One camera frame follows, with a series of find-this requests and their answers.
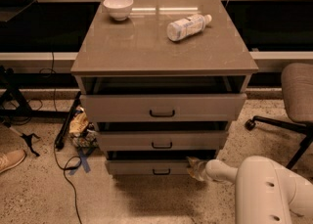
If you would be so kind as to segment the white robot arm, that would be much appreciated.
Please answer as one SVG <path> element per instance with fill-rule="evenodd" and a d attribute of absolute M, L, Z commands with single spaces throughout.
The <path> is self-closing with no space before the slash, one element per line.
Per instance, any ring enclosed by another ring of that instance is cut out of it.
<path fill-rule="evenodd" d="M 270 158 L 247 157 L 238 168 L 218 159 L 187 160 L 196 180 L 235 185 L 236 224 L 292 224 L 292 213 L 313 217 L 313 184 Z"/>

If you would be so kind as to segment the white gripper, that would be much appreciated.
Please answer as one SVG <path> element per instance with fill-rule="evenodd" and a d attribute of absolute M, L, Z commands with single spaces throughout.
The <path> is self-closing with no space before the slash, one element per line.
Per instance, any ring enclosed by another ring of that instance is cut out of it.
<path fill-rule="evenodd" d="M 197 157 L 187 157 L 187 161 L 190 167 L 194 169 L 194 178 L 198 181 L 207 181 L 208 177 L 206 174 L 206 162 L 200 161 Z"/>

